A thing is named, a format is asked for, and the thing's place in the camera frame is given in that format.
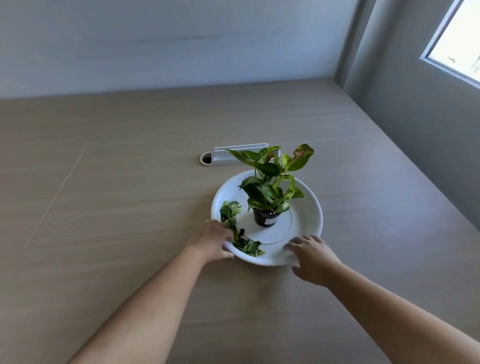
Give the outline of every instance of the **window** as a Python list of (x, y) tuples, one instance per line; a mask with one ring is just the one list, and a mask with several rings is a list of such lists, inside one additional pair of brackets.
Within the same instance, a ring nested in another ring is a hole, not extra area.
[(480, 87), (480, 0), (455, 0), (422, 59)]

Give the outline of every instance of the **hand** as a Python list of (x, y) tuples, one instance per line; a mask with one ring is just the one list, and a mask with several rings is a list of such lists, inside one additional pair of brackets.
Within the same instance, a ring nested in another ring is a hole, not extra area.
[(219, 259), (233, 259), (233, 253), (222, 249), (225, 240), (232, 240), (233, 232), (228, 225), (217, 220), (207, 220), (188, 240), (187, 247), (194, 248), (207, 264)]
[(325, 286), (331, 269), (342, 265), (335, 253), (317, 236), (293, 238), (283, 248), (290, 250), (299, 260), (300, 267), (293, 266), (293, 273), (313, 284)]

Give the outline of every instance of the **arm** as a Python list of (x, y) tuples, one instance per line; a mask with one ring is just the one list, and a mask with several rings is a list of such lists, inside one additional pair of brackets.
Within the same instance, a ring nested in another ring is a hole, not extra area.
[(480, 343), (343, 265), (316, 236), (286, 246), (293, 272), (327, 287), (393, 363), (480, 363)]
[(202, 267), (233, 258), (222, 244), (232, 231), (206, 222), (183, 251), (153, 275), (100, 327), (71, 364), (164, 363)]

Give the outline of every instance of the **pot label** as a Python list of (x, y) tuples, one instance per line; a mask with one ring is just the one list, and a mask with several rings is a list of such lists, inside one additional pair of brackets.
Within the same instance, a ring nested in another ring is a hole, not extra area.
[(272, 225), (275, 224), (276, 218), (268, 218), (265, 220), (265, 225)]

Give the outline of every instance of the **human's left hand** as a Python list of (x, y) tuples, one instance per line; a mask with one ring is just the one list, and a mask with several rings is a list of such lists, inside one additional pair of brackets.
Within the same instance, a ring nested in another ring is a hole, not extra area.
[(225, 240), (232, 240), (233, 232), (224, 222), (207, 220), (188, 240), (187, 247), (194, 248), (207, 264), (220, 259), (233, 259), (234, 255), (222, 249)]

